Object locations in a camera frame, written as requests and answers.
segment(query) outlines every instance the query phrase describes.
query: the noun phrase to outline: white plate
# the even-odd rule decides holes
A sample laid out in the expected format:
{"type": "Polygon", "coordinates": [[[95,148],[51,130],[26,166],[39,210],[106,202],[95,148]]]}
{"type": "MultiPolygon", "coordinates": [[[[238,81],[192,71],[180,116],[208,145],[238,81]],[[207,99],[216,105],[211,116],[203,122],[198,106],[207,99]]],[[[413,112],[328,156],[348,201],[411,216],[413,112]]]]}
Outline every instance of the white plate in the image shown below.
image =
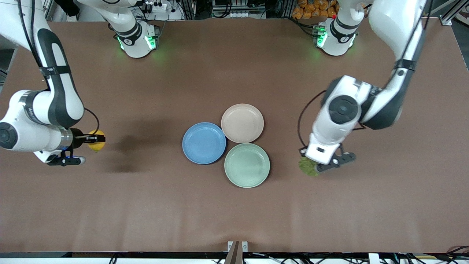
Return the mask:
{"type": "Polygon", "coordinates": [[[236,104],[223,114],[221,129],[226,137],[233,142],[253,142],[264,129],[264,118],[261,112],[252,105],[236,104]]]}

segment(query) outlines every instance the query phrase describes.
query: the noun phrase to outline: brown table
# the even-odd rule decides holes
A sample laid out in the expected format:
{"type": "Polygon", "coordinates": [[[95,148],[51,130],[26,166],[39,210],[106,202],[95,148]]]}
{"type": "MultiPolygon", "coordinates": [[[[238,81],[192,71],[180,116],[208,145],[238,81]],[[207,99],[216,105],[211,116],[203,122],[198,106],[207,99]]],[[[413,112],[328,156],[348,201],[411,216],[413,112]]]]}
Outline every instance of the brown table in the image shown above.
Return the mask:
{"type": "MultiPolygon", "coordinates": [[[[51,27],[106,147],[78,149],[87,163],[66,168],[1,150],[1,251],[219,251],[244,240],[251,251],[446,252],[469,243],[469,74],[436,19],[399,122],[352,133],[345,148],[357,160],[317,178],[297,165],[301,109],[338,76],[383,85],[393,67],[367,21],[342,57],[286,20],[170,22],[143,59],[126,56],[105,23],[51,27]],[[224,158],[196,165],[181,148],[191,125],[219,124],[237,103],[265,118],[255,143],[272,169],[253,189],[229,182],[224,158]]],[[[21,50],[1,114],[13,92],[44,87],[21,50]]],[[[304,137],[318,110],[304,116],[304,137]]],[[[89,114],[77,126],[94,127],[89,114]]]]}

